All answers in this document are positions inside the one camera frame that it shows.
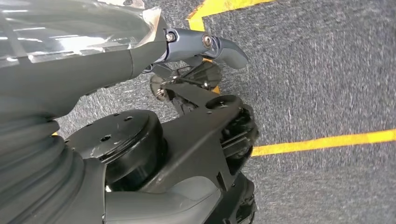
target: gray lever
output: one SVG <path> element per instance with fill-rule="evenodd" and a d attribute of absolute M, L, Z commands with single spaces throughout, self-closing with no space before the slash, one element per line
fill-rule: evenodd
<path fill-rule="evenodd" d="M 168 49 L 167 56 L 162 63 L 186 61 L 191 64 L 200 57 L 225 62 L 234 69 L 241 69 L 248 63 L 248 56 L 230 40 L 189 29 L 166 29 L 165 34 Z"/>
<path fill-rule="evenodd" d="M 248 63 L 248 56 L 238 45 L 218 37 L 212 37 L 212 48 L 203 55 L 216 62 L 225 62 L 233 69 L 241 69 Z"/>

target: transparent plastic cover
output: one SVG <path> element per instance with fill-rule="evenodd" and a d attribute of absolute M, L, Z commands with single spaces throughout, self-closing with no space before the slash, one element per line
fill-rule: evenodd
<path fill-rule="evenodd" d="M 93 0 L 0 0 L 0 68 L 136 48 L 154 41 L 160 16 Z"/>

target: metal bolt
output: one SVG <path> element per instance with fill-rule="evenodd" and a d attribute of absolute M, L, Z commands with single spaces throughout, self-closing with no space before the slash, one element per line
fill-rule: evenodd
<path fill-rule="evenodd" d="M 210 37 L 208 34 L 204 34 L 202 36 L 202 43 L 204 44 L 205 48 L 210 48 L 212 46 L 212 37 Z"/>
<path fill-rule="evenodd" d="M 173 33 L 168 33 L 167 35 L 165 35 L 165 37 L 166 37 L 166 41 L 168 42 L 172 42 L 176 40 L 176 36 Z"/>

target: black motor housing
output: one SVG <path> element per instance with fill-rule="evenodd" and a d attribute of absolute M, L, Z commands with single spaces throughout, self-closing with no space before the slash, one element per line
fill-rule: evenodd
<path fill-rule="evenodd" d="M 163 129 L 157 115 L 130 110 L 109 115 L 81 128 L 66 141 L 86 158 L 107 165 L 106 185 L 112 191 L 134 191 L 144 184 L 166 153 Z"/>

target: yellow tape line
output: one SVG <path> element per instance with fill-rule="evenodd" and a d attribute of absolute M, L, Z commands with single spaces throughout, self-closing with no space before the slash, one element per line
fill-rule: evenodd
<path fill-rule="evenodd" d="M 190 29 L 205 31 L 202 17 L 271 1 L 274 0 L 205 0 L 188 16 L 187 20 L 190 24 Z"/>
<path fill-rule="evenodd" d="M 259 146 L 253 149 L 252 156 L 271 155 L 280 153 L 292 153 L 298 151 L 352 146 L 362 144 L 373 144 L 380 142 L 396 141 L 396 129 L 363 133 L 333 136 L 309 141 L 281 143 L 268 146 Z"/>

